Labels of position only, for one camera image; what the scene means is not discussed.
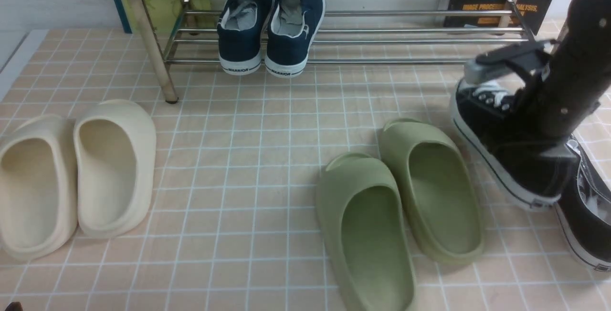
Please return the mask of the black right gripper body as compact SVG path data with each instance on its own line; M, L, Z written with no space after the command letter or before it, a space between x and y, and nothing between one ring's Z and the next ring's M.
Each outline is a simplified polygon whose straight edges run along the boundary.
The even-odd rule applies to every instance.
M465 64L464 99L483 109L498 136L564 138L598 107L601 41L565 39L554 53L546 44L509 44Z

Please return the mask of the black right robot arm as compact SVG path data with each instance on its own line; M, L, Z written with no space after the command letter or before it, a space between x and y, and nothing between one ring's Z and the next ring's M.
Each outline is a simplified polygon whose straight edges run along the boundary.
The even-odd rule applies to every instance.
M535 40L478 55L457 94L460 119L477 137L571 134L610 87L610 11L610 0L572 0L553 53Z

